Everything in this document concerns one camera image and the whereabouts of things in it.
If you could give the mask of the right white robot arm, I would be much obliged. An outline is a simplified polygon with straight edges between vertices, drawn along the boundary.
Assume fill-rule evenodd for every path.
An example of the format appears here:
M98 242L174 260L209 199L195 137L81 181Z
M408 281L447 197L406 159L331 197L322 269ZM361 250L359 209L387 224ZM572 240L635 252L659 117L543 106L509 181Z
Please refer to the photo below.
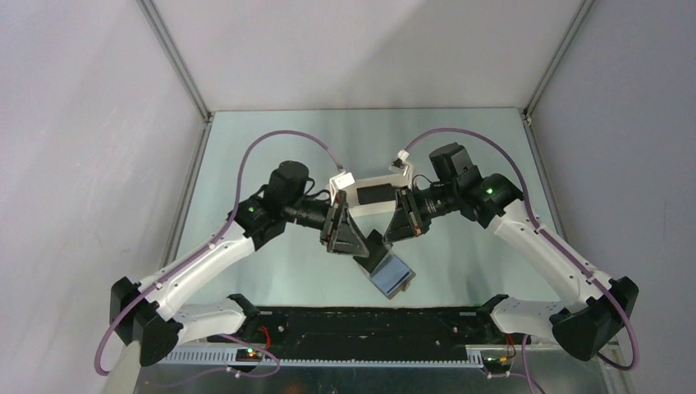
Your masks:
M487 302L478 334L498 343L509 333L553 340L577 360L588 361L630 319L639 288L598 269L526 206L525 195L499 173L483 177L466 148L457 143L429 155L437 181L395 189L396 208L383 239L403 241L427 233L434 218L457 212L504 240L530 263L559 297L557 302L499 295Z

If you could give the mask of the left aluminium frame post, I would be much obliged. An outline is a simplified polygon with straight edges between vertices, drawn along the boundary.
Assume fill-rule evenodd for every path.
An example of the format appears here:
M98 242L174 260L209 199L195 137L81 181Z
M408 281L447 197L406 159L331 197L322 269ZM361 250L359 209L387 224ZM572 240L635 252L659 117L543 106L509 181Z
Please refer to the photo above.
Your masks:
M190 72L176 41L174 40L157 3L153 0L137 0L145 20L148 22L155 39L158 41L165 57L169 61L176 77L183 86L196 112L203 122L209 122L212 113L206 104L203 95Z

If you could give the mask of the black credit card stack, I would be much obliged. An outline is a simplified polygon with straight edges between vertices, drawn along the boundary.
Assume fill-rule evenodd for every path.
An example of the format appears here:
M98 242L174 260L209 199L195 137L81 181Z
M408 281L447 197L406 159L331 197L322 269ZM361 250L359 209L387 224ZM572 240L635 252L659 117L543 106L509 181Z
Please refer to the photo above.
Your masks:
M391 184L363 186L356 189L360 205L380 204L395 200L395 187Z

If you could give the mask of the left small circuit board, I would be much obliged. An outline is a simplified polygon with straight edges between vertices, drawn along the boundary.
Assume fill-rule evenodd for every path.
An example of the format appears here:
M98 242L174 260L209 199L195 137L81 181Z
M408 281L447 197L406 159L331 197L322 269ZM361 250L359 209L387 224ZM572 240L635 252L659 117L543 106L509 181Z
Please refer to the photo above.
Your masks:
M236 352L235 361L241 362L260 362L264 360L263 352L252 348L240 348Z

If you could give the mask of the aluminium frame post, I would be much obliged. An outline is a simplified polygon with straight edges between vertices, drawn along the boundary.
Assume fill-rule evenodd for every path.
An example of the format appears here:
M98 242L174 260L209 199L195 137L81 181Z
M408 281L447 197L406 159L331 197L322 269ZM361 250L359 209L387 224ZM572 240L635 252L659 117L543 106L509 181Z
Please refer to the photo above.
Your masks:
M566 58L566 54L569 52L571 45L574 43L577 34L582 29L584 22L586 21L590 12L593 10L596 2L596 0L582 0L575 11L575 14L571 18L570 23L565 28L565 31L561 36L561 40L552 52L551 58L548 61L541 78L535 85L529 100L522 110L524 119L528 125L532 123L533 114L542 101L547 87L551 84L552 79L560 69L561 64Z
M148 22L155 39L158 41L165 57L169 61L176 77L183 86L196 112L203 122L209 122L212 113L206 104L203 95L190 72L176 41L174 40L157 3L153 0L137 0L145 20Z

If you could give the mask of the right aluminium frame post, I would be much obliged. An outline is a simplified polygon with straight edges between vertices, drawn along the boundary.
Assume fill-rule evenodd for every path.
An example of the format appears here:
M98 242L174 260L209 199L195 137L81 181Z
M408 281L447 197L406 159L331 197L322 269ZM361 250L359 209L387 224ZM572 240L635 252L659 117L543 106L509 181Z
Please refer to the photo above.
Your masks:
M533 114L542 101L547 87L551 84L552 79L560 69L561 64L566 58L566 54L569 52L571 45L574 43L577 34L582 29L584 22L586 21L590 12L593 10L596 2L596 0L582 0L575 11L575 14L571 18L570 23L565 28L565 31L561 36L561 40L552 52L551 58L548 61L541 78L535 85L529 100L522 110L524 119L528 125L532 123Z

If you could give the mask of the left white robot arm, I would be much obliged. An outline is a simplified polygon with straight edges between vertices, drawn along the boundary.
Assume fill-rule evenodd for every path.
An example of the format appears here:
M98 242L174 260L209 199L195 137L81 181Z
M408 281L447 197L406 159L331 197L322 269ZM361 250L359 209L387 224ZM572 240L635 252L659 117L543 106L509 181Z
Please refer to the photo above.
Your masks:
M307 193L310 180L304 164L281 163L199 250L139 281L123 277L112 285L112 329L125 345L140 345L141 367L156 364L188 341L224 334L243 342L256 338L259 312L244 296L198 306L188 300L219 273L280 236L289 223L317 230L330 254L368 255L365 237L349 211L346 192L355 182L353 175L342 170L332 177L328 199Z

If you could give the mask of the right small circuit board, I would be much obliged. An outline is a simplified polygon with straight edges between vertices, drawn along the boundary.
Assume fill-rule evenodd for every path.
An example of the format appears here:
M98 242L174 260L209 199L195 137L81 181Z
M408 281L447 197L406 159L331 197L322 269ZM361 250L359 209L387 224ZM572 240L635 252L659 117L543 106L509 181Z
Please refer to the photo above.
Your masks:
M483 365L490 369L509 369L514 363L515 358L511 356L503 356L499 358L487 357L483 359Z

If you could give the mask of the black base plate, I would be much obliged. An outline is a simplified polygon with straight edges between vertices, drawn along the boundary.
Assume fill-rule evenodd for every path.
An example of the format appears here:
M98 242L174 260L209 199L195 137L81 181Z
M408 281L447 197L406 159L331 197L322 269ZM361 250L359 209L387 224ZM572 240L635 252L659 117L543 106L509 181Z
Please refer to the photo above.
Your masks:
M469 346L508 336L477 307L263 306L235 337L279 359L465 360Z

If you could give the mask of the silver metal card holder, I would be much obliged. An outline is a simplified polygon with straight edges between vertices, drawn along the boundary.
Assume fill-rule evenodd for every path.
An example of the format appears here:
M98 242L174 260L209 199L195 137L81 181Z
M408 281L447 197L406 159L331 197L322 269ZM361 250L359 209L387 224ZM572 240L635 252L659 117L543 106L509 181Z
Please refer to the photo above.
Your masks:
M369 281L389 300L405 291L416 276L415 271L391 250L374 273L365 271L364 273Z

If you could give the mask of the small circuit board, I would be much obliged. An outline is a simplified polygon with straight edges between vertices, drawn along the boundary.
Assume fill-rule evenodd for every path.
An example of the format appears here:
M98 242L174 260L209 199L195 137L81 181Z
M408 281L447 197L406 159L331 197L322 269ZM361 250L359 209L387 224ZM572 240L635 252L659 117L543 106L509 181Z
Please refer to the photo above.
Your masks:
M264 360L263 352L252 348L240 348L236 352L235 361L241 362L260 362Z
M509 369L514 363L515 358L511 356L503 356L499 358L487 357L483 359L483 365L490 369Z

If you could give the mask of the white plastic tray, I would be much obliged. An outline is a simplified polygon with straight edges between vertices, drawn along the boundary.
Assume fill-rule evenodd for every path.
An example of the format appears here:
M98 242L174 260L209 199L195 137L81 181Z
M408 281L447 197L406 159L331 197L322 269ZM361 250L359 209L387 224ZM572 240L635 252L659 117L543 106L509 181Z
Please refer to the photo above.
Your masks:
M350 214L363 217L379 213L391 213L396 208L396 189L412 185L412 176L389 174L355 179L351 172L342 172L329 179L327 184L331 199L339 191L345 191Z

